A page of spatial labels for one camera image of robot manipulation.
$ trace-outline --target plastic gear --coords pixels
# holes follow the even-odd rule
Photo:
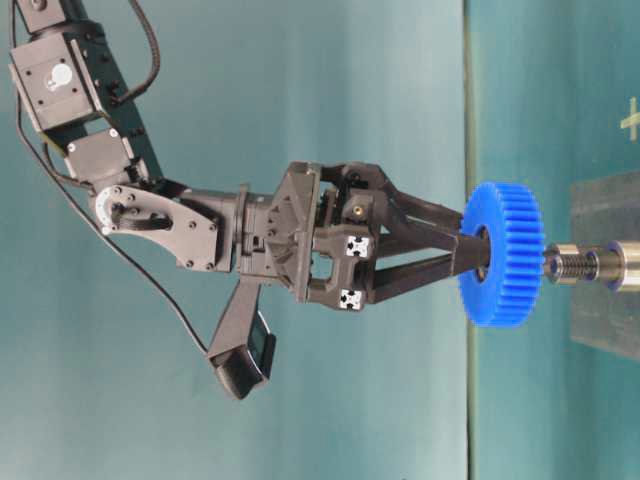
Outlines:
[[[515,327],[533,310],[543,273],[542,215],[531,191],[516,184],[478,186],[467,203],[461,231],[480,235],[485,229],[491,260],[483,272],[460,275],[462,301],[477,326]]]

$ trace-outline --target wire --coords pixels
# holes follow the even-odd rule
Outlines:
[[[145,232],[148,232],[150,230],[170,230],[173,226],[173,222],[169,217],[158,217],[153,215],[151,216],[151,218],[141,220],[120,217],[116,223],[118,225],[118,228]]]
[[[153,27],[151,26],[149,19],[145,15],[144,10],[142,10],[140,3],[138,3],[138,0],[129,0],[129,3],[131,4],[131,8],[138,17],[140,25],[142,26],[142,29],[147,36],[147,41],[149,42],[149,49],[151,50],[151,71],[149,72],[149,76],[147,77],[147,79],[140,85],[129,90],[127,93],[121,95],[120,97],[113,97],[112,100],[117,105],[121,105],[142,95],[151,86],[153,81],[158,76],[158,73],[160,73],[160,45],[158,44],[158,39],[156,38],[156,34],[153,31]]]
[[[15,17],[16,17],[16,0],[9,0],[9,28],[10,28],[10,44],[11,48],[16,47],[16,27],[15,27]],[[60,193],[67,200],[71,209],[76,212],[80,218],[93,230],[93,232],[102,240],[113,252],[116,253],[120,258],[129,263],[135,270],[138,271],[145,279],[153,285],[156,290],[165,298],[165,300],[169,303],[175,314],[178,316],[180,321],[182,322],[184,328],[187,330],[187,333],[195,343],[198,350],[203,355],[207,354],[207,348],[204,343],[198,337],[195,329],[189,322],[189,319],[185,315],[185,313],[180,308],[180,305],[175,301],[175,299],[165,290],[165,288],[137,261],[135,261],[131,256],[129,256],[122,248],[120,248],[116,243],[114,243],[110,238],[106,237],[102,234],[100,228],[96,225],[96,223],[89,217],[87,212],[85,212],[82,207],[78,204],[78,202],[71,196],[71,194],[67,191],[64,185],[56,178],[55,174],[49,170],[45,160],[42,159],[38,151],[35,149],[33,144],[27,138],[24,129],[22,128],[22,98],[20,96],[20,92],[16,89],[16,130],[18,132],[18,137],[24,144],[24,146],[29,150],[33,158],[38,162],[42,170],[45,172],[47,177],[54,183],[56,188],[60,191]]]

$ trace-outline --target sticker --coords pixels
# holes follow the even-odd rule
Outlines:
[[[50,92],[55,92],[60,87],[69,85],[73,80],[73,70],[69,65],[59,63],[51,70],[45,80],[45,86]]]
[[[340,308],[343,310],[360,310],[362,308],[362,292],[358,290],[342,290]]]
[[[346,253],[348,257],[367,258],[369,256],[369,238],[349,236]]]

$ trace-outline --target bolt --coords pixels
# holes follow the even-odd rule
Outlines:
[[[593,280],[598,274],[598,260],[594,255],[557,254],[551,258],[551,273],[557,280]]]

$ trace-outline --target teal backdrop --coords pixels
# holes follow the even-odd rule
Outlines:
[[[470,183],[529,185],[547,240],[567,241],[570,185],[639,168],[620,120],[640,95],[640,4],[468,0],[465,14]],[[474,330],[473,478],[640,478],[640,363],[573,343],[569,297],[545,281],[523,327]]]
[[[460,2],[142,3],[163,66],[139,106],[169,178],[271,192],[290,161],[366,161],[403,190],[462,208]],[[128,81],[141,80],[149,53],[128,3],[86,7]],[[454,281],[359,316],[267,289],[273,379],[232,401],[169,308],[19,145],[13,100],[5,71],[1,478],[466,478],[466,323]],[[119,242],[209,339],[234,276],[177,270],[152,244]]]

